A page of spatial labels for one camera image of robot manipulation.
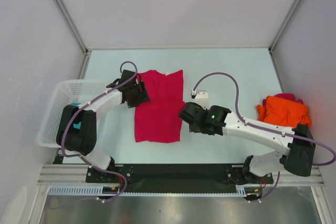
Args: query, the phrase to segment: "robotic arm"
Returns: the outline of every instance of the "robotic arm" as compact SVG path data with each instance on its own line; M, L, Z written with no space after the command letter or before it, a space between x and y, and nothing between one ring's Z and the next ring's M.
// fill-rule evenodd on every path
M285 133L295 133L312 139L307 126L298 124L296 129L291 127L276 126L251 120L244 117L242 122L238 115L221 106L211 106L207 109L206 92L198 92L194 102L187 102L182 107L179 117L190 126L190 132L207 135L237 136L253 142L268 146L274 152L262 156L249 156L246 158L243 174L248 177L263 177L268 173L287 170L298 176L310 176L315 145L294 137L288 137ZM267 132L247 125L266 127L281 131L282 135Z
M114 159L106 154L96 144L97 129L99 127L101 117L114 107L126 102L129 108L133 108L142 102L149 101L144 82L141 81L140 76L139 82L137 82L136 77L132 79L134 74L135 72L123 70L121 78L115 80L113 83L107 86L105 91L106 95L99 98L88 107L84 108L78 114L66 135L65 149L85 156L87 161L103 170L106 170L109 168L109 166L114 165ZM109 90L116 87L118 83L124 83L130 78L132 80L129 81L126 85L109 92ZM65 128L67 127L71 117L76 113L76 111L85 105L86 103L83 103L79 106L67 105L63 109L63 114L56 137L56 142L58 145L61 145Z
M284 169L295 175L310 176L315 145L286 135L286 133L293 134L294 131L297 136L312 139L305 125L298 124L296 129L292 129L248 118L244 118L242 122L239 115L227 108L214 105L208 109L206 92L195 93L194 98L196 103L185 103L179 114L179 117L190 125L190 132L237 136L275 150L262 156L246 158L242 169L246 182L256 181L256 178ZM105 95L94 99L92 104L89 102L79 106L68 105L64 108L56 142L61 145L66 127L70 126L65 135L65 149L85 156L87 161L100 169L113 170L114 159L96 144L99 120L115 106L126 102L128 107L132 108L148 100L148 93L141 77L139 76L137 81L135 72L123 70L121 78L108 85ZM75 113L78 115L73 123L69 124ZM281 131L282 135L251 127L248 123L260 128Z

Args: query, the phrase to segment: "cable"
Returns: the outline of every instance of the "cable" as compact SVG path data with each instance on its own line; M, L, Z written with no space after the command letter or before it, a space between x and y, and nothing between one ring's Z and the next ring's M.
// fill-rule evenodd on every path
M65 204L62 204L62 205L59 205L59 206L57 206L57 207L52 207L51 205L50 205L50 201L51 201L51 199L47 199L48 201L48 203L47 203L47 207L50 209L50 210L57 210L57 209L60 209L60 208L64 208L64 207L69 207L69 206L71 206L71 205L74 205L74 204L76 204L76 203L80 203L80 202L82 202L82 201L85 201L85 200L92 200L92 199L97 199L96 197L86 197L86 198L81 198L81 199L78 199L78 200L75 200L75 201L72 201L72 202L69 202L69 203L65 203Z
M260 183L264 183L264 186L261 185L261 189L263 190L263 189L266 187L266 181L265 181L265 179L264 179L264 178L261 178L261 179L260 179Z
M275 184L272 187L271 191L269 191L268 193L266 193L266 195L263 196L261 199L265 199L265 198L269 197L274 192L275 188L277 188L277 186L279 184L279 180L280 180L280 172L278 172L277 180L275 181ZM259 202L259 203L261 203L261 201L260 201L261 199L252 200L251 202Z
M87 104L85 104L83 107L80 107L80 108L74 113L74 115L71 117L71 119L69 120L69 122L68 122L68 124L67 124L67 126L66 126L66 128L65 128L65 130L64 130L64 133L63 133L63 136L62 136L62 140L61 140L61 151L62 151L62 154L63 154L64 157L80 157L80 159L83 160L84 163L88 164L89 166L92 166L94 169L96 169L96 170L98 170L98 171L100 171L100 172L102 172L102 173L109 173L109 174L112 174L112 175L116 175L116 176L118 176L119 178L122 178L122 179L124 180L125 184L124 184L123 189L120 190L119 193L117 193L117 194L116 194L115 196L113 196L112 198L107 199L107 200L103 200L102 202L109 202L109 201L112 201L112 200L114 200L115 198L117 198L119 195L121 195L121 194L126 190L126 188L127 188L127 180L126 180L126 178L125 178L122 174L120 174L120 173L112 172L112 171L110 171L110 170L103 170L103 169L101 169L101 168L99 168L99 167L93 165L92 163L90 163L89 161L87 161L85 158L83 158L80 154L72 154L72 155L68 155L68 154L66 154L66 153L65 153L65 147L64 147L64 145L65 145L65 139L66 139L66 136L67 136L67 134L68 134L68 131L69 131L70 127L72 126L72 124L73 124L75 118L78 116L78 114L79 114L81 111L83 111L84 109L86 109L87 107L89 107L91 104L93 104L94 102L96 102L96 101L99 100L100 98L104 97L105 95L107 95L107 94L113 92L114 90L116 90L116 89L122 87L123 85L127 84L128 82L130 82L131 80L133 80L134 78L136 78L136 76L137 76L137 74L138 74L138 68L137 68L137 66L136 66L132 61L125 61L125 62L123 62L123 63L121 64L121 66L120 66L120 72L122 72L122 66L123 66L124 64L126 64L126 63L130 63L130 64L132 64L132 65L134 66L134 68L135 68L135 73L134 73L134 75L133 75L130 79L128 79L127 81L125 81L125 82L123 82L123 83L121 83L121 84L115 86L114 88L108 90L106 93L104 92L103 94L100 94L99 96L97 96L96 98L93 98L90 102L88 102ZM72 205L72 204L74 204L74 203L77 203L77 202L80 202L80 201L83 201L83 200L87 200L87 199L96 199L96 198L88 197L88 198L84 198L84 199L80 199L80 200L71 202L70 204L66 204L66 205L67 205L67 206L68 206L68 205Z
M237 113L237 116L239 117L239 119L245 123L245 120L243 119L242 115L240 114L239 112L239 109L238 109L238 98L239 98L239 87L238 87L238 83L236 81L235 78L233 78L231 75L227 74L227 73L223 73L223 72L214 72L214 73L209 73L205 76L203 76L199 81L198 83L196 83L193 91L196 90L197 86L207 77L209 76L214 76L216 74L220 74L220 75L223 75L223 76L227 76L229 77L231 80L233 80L233 82L235 83L235 86L236 86L236 102L235 102L235 108L236 108L236 113ZM279 135L282 135L282 132L281 131L277 131L277 130L273 130L273 129L269 129L269 128L266 128L266 127L262 127L262 126L259 126L259 125L255 125L255 124L252 124L252 123L247 123L247 125L253 127L253 128L256 128L256 129L259 129L259 130L264 130L264 131L268 131L268 132L272 132L272 133L275 133L275 134L279 134ZM297 135L294 135L294 134L290 134L290 133L285 133L285 136L288 136L288 137L293 137L293 138L298 138L298 139L301 139L301 140L305 140L305 141L308 141L310 143L313 143L313 144L316 144L316 145L320 145L321 147L329 150L332 154L333 154L333 158L332 160L328 161L328 162L325 162L325 163L319 163L319 164L313 164L313 165L317 165L317 166L326 166L326 165L330 165L332 163L334 163L336 161L336 151L334 151L331 147L323 144L323 143L320 143L314 139L310 139L310 138L307 138L307 137L303 137L303 136L297 136Z

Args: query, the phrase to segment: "plastic basket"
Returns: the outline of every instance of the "plastic basket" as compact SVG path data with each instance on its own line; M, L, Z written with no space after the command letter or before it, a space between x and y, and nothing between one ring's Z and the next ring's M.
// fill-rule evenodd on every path
M73 102L84 103L104 93L106 83L93 80L69 80L59 83L44 115L37 142L40 146L59 148L56 135L63 109Z

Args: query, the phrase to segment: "white tabletop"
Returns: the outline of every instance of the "white tabletop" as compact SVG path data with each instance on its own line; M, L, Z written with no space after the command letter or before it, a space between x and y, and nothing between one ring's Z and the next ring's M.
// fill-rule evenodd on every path
M120 76L119 66L126 60L133 61L139 72L155 69L172 73L183 69L186 102L192 100L190 91L202 76L215 71L229 73L239 84L239 110L251 119L257 118L256 105L262 99L281 92L267 49L97 50L91 54L85 79L112 82ZM132 65L124 67L132 70ZM229 78L209 77L198 88L209 93L210 105L234 110L236 90ZM134 111L124 104L107 113L101 122L98 144L116 163L243 163L249 155L271 151L245 139L190 133L186 123L182 125L180 142L136 143Z

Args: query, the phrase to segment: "red t-shirt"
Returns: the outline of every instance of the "red t-shirt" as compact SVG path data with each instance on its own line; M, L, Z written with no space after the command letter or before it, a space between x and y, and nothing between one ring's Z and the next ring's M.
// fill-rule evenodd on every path
M135 141L179 141L182 120L178 113L184 105L183 70L167 76L156 70L149 70L140 76L150 101L135 108Z

